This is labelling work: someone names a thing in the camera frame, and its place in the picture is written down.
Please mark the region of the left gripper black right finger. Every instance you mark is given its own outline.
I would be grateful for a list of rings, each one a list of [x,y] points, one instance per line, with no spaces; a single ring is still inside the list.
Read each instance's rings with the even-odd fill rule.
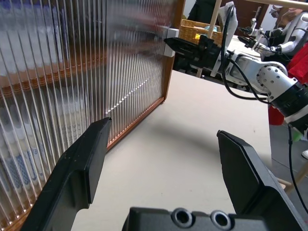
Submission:
[[[305,222],[255,149],[222,130],[217,138],[222,175],[235,213],[261,219],[268,231],[305,231]]]

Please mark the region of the person in dark clothes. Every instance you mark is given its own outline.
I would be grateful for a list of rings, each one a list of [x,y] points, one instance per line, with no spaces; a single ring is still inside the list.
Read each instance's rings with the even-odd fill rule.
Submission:
[[[216,0],[196,0],[188,20],[209,24],[212,18]]]

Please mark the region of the ribbed glass door with scratch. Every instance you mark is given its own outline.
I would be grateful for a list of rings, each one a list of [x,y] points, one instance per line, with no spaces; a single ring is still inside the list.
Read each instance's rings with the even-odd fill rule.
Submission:
[[[106,0],[104,113],[112,145],[162,97],[176,0]]]

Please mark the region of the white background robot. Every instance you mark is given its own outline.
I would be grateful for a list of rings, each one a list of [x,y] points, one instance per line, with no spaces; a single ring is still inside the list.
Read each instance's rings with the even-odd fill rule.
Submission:
[[[257,29],[256,19],[251,20],[251,27],[241,27],[239,30],[248,37],[239,36],[245,47],[264,56],[295,55],[308,42],[308,13],[303,12],[289,22],[285,28],[273,30]]]

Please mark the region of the wicker basket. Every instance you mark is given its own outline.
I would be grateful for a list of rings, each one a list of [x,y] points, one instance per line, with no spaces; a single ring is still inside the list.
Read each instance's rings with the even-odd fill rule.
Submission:
[[[179,38],[194,44],[198,44],[200,36],[204,35],[207,37],[209,29],[210,24],[182,19],[180,24]],[[211,39],[216,45],[220,46],[222,44],[222,36],[223,33],[220,29],[220,26],[214,26]]]

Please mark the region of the light wooden rack frame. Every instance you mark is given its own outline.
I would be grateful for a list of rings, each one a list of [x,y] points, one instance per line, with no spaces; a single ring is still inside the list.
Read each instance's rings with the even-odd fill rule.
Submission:
[[[219,16],[221,2],[222,0],[216,0],[216,4],[215,4],[212,18],[209,24],[209,28],[205,29],[206,33],[204,32],[204,34],[206,34],[209,39],[212,39],[213,37],[214,27],[215,27],[217,18]],[[304,180],[304,178],[308,178],[308,160],[304,158],[303,160],[305,160],[305,163],[302,165],[300,170],[297,172],[296,176],[294,176],[293,182],[288,182],[280,178],[277,178],[278,182],[284,187],[283,189],[287,194],[290,194],[291,191],[295,190],[295,186],[299,186],[299,184]]]

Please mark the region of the wooden cabinet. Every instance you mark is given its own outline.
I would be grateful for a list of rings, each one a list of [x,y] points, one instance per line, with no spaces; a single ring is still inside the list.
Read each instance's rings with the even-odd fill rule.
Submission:
[[[183,8],[184,8],[184,3],[185,0],[176,0],[176,7],[174,9],[174,16],[173,16],[173,21],[172,21],[172,25],[170,28],[176,28],[179,29],[180,27],[180,22],[181,22],[181,16],[183,13]],[[104,40],[104,55],[106,55],[106,41]],[[154,106],[152,106],[140,119],[138,119],[136,122],[133,123],[132,126],[130,126],[128,128],[128,130],[121,136],[121,138],[116,141],[114,144],[109,145],[107,143],[107,149],[111,149],[113,148],[114,145],[118,144],[119,141],[121,141],[132,129],[134,129],[146,116],[149,115],[149,113],[151,113],[159,104],[161,104],[167,97],[167,92],[168,92],[168,87],[169,87],[169,83],[170,83],[170,79],[171,79],[171,71],[172,71],[172,66],[174,63],[174,57],[166,57],[164,56],[164,75],[163,75],[163,84],[162,84],[162,97],[161,99],[159,99],[159,101],[157,103],[154,104]],[[103,86],[105,87],[105,71],[106,69],[104,69],[104,79],[103,79]],[[27,212],[27,214],[17,222],[16,225],[11,226],[8,229],[2,230],[2,231],[19,231],[20,228],[23,225],[24,220],[26,219],[27,215],[29,214],[30,210]]]

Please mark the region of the red cloth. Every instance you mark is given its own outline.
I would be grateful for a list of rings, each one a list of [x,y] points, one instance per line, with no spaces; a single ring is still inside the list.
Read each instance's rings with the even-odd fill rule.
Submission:
[[[308,42],[294,55],[287,71],[289,78],[295,77],[300,83],[308,82]]]
[[[269,114],[269,124],[273,126],[280,126],[284,122],[283,115],[279,112],[278,109],[274,108],[273,106],[269,106],[268,109]]]

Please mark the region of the ribbed glass sliding door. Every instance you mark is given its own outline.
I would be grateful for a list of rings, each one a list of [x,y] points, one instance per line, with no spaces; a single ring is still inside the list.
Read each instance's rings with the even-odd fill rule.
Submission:
[[[0,106],[15,105],[38,198],[70,147],[61,132],[57,93],[78,100],[82,133],[104,116],[105,0],[0,0]],[[0,154],[0,231],[31,209]]]

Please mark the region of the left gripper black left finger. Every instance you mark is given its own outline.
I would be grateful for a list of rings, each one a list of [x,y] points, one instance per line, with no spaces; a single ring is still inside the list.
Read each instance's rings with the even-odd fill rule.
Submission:
[[[71,231],[93,203],[112,120],[93,122],[60,157],[20,231]]]

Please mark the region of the white plastic bottle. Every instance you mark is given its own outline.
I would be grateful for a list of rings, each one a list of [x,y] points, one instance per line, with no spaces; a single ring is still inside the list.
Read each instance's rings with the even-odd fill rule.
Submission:
[[[32,204],[39,189],[38,177],[15,105],[8,108],[0,106],[0,154],[8,167],[13,186],[23,194],[24,200],[28,199]]]
[[[68,147],[82,134],[81,109],[78,100],[57,93],[57,109],[64,143]]]

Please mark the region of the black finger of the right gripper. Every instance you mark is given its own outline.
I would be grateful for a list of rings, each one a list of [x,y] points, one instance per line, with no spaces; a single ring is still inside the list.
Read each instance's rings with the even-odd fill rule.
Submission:
[[[200,51],[196,44],[186,41],[181,38],[166,38],[166,45],[168,45],[172,51],[184,56],[199,56]]]
[[[191,64],[191,62],[186,59],[183,55],[175,53],[175,59],[173,63],[173,70],[175,71],[180,71],[180,70],[185,70],[185,71],[190,71],[192,69],[200,69],[196,65]]]

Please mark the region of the white door handle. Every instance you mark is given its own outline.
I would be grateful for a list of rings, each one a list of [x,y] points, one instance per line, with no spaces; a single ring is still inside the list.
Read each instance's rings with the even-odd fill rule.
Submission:
[[[178,38],[179,37],[179,29],[176,28],[168,28],[167,29],[167,36],[166,38]],[[164,56],[166,57],[173,57],[175,52],[165,43],[164,48]]]

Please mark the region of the background person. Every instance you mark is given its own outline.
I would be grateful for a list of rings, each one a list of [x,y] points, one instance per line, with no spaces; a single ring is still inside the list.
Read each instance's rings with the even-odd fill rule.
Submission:
[[[274,28],[284,28],[289,22],[294,20],[294,18],[301,13],[301,9],[278,7],[275,5],[273,5],[270,11],[271,16],[277,19]]]

